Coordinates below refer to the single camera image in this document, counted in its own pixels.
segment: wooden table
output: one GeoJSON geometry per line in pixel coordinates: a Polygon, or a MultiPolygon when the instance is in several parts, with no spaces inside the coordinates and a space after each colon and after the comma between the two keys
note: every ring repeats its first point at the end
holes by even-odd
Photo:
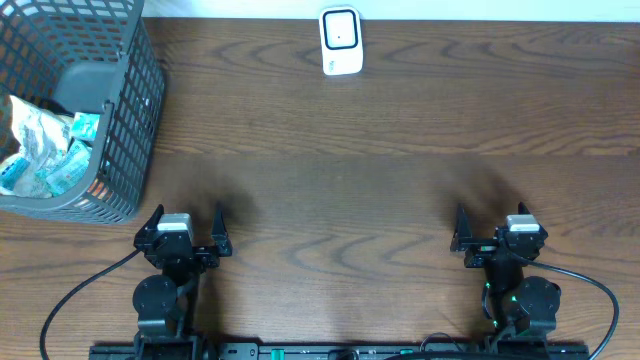
{"type": "MultiPolygon", "coordinates": [[[[236,253],[207,273],[197,322],[215,339],[419,341],[477,336],[483,272],[449,253],[455,206],[486,233],[525,201],[539,260],[609,285],[618,331],[602,358],[640,357],[640,27],[363,23],[365,67],[322,74],[316,21],[155,20],[168,72],[138,218],[123,226],[2,213],[0,357],[38,357],[55,303],[128,254],[158,203],[208,240],[214,204],[236,253]]],[[[76,295],[53,359],[136,332],[137,257],[76,295]]],[[[553,339],[599,343],[611,305],[562,287],[553,339]]]]}

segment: white device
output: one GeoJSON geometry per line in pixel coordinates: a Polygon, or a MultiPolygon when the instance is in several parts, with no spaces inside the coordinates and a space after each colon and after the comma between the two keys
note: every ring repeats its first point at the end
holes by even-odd
{"type": "Polygon", "coordinates": [[[164,214],[158,222],[158,231],[187,231],[193,242],[193,226],[189,214],[164,214]]]}
{"type": "Polygon", "coordinates": [[[362,31],[356,9],[342,6],[322,11],[320,40],[322,70],[325,74],[354,74],[362,70],[362,31]]]}
{"type": "Polygon", "coordinates": [[[509,215],[507,216],[507,226],[513,232],[538,232],[540,224],[533,215],[509,215]]]}

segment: gray plastic basket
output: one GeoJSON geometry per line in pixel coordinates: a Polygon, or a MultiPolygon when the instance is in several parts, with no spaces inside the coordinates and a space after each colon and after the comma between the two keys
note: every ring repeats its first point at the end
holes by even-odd
{"type": "MultiPolygon", "coordinates": [[[[89,168],[76,186],[50,199],[0,196],[0,209],[99,224],[135,215],[165,89],[140,18],[143,5],[0,0],[0,95],[101,114],[89,168]]],[[[9,121],[9,106],[0,103],[0,129],[9,121]]],[[[0,133],[0,156],[7,135],[0,133]]]]}

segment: white wall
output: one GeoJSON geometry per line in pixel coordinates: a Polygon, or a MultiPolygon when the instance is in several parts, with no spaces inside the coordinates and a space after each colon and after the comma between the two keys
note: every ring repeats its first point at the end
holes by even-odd
{"type": "Polygon", "coordinates": [[[640,21],[640,0],[146,0],[143,15],[316,19],[335,5],[363,19],[640,21]]]}

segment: wire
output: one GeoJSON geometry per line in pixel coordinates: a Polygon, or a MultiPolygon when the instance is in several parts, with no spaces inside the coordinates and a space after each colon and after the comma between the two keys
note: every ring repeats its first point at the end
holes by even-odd
{"type": "Polygon", "coordinates": [[[133,336],[133,353],[135,354],[135,356],[140,356],[140,350],[142,350],[142,345],[140,345],[141,341],[142,341],[142,333],[138,331],[133,336]]]}
{"type": "Polygon", "coordinates": [[[447,333],[443,333],[443,332],[437,332],[437,333],[433,333],[433,334],[431,334],[431,335],[427,336],[427,337],[422,341],[422,344],[420,344],[420,351],[421,351],[421,352],[425,351],[425,350],[426,350],[426,346],[427,346],[427,344],[429,343],[429,341],[430,341],[433,337],[435,337],[435,336],[439,336],[439,335],[441,335],[441,336],[445,336],[445,337],[448,337],[448,338],[449,338],[449,340],[451,340],[451,342],[453,343],[453,345],[455,345],[455,346],[456,346],[456,348],[458,348],[458,351],[460,351],[460,352],[462,352],[462,351],[463,351],[463,350],[462,350],[462,348],[460,347],[460,345],[458,345],[458,343],[457,343],[455,340],[453,340],[453,338],[452,338],[449,334],[447,334],[447,333]]]}
{"type": "Polygon", "coordinates": [[[608,287],[606,287],[602,283],[596,280],[593,280],[592,278],[587,277],[585,275],[582,275],[573,271],[565,270],[559,267],[555,267],[547,264],[541,264],[535,261],[531,261],[529,259],[525,259],[522,256],[511,251],[511,249],[509,249],[509,246],[505,246],[505,248],[507,249],[511,257],[518,260],[522,264],[531,265],[531,266],[538,267],[540,269],[551,270],[551,271],[558,272],[560,274],[572,276],[576,279],[580,279],[582,281],[585,281],[597,287],[598,289],[604,291],[607,295],[609,295],[609,298],[611,299],[611,303],[613,304],[613,318],[611,319],[611,325],[609,326],[609,330],[607,331],[607,334],[604,336],[604,339],[602,339],[602,342],[600,343],[600,345],[598,345],[598,347],[596,347],[593,353],[589,355],[589,360],[595,359],[602,352],[604,347],[607,346],[607,344],[613,337],[613,333],[616,330],[616,326],[618,326],[618,318],[620,317],[620,306],[618,305],[618,299],[616,299],[616,295],[613,293],[613,291],[611,291],[608,287]]]}
{"type": "Polygon", "coordinates": [[[460,359],[460,360],[540,360],[539,357],[519,356],[510,354],[471,353],[458,351],[427,351],[419,353],[400,354],[385,360],[431,360],[431,359],[460,359]]]}
{"type": "Polygon", "coordinates": [[[69,299],[71,299],[73,295],[75,295],[78,291],[82,290],[85,286],[91,284],[92,282],[96,281],[102,276],[107,275],[111,271],[124,265],[127,261],[133,259],[136,255],[138,255],[139,252],[140,250],[136,250],[132,252],[131,254],[127,255],[124,259],[118,261],[117,263],[109,266],[108,268],[102,270],[101,272],[81,282],[80,285],[76,286],[75,288],[73,288],[73,290],[69,291],[69,293],[65,295],[65,297],[62,298],[62,300],[60,300],[60,302],[53,308],[53,310],[51,310],[51,313],[49,314],[49,317],[47,318],[47,320],[44,322],[44,325],[42,326],[42,331],[40,332],[40,355],[42,356],[43,360],[49,360],[49,355],[47,355],[47,347],[45,345],[45,341],[47,339],[47,331],[49,330],[49,325],[51,325],[51,321],[53,321],[53,317],[56,316],[56,314],[58,313],[58,311],[60,311],[62,306],[66,304],[67,301],[69,301],[69,299]]]}
{"type": "Polygon", "coordinates": [[[489,308],[487,307],[487,295],[489,295],[489,283],[487,282],[482,288],[482,312],[484,313],[484,317],[491,320],[491,314],[489,313],[489,308]]]}
{"type": "Polygon", "coordinates": [[[498,352],[498,342],[505,337],[506,334],[513,331],[513,325],[505,326],[504,329],[500,330],[498,335],[493,338],[493,341],[489,344],[489,352],[497,353],[498,352]]]}

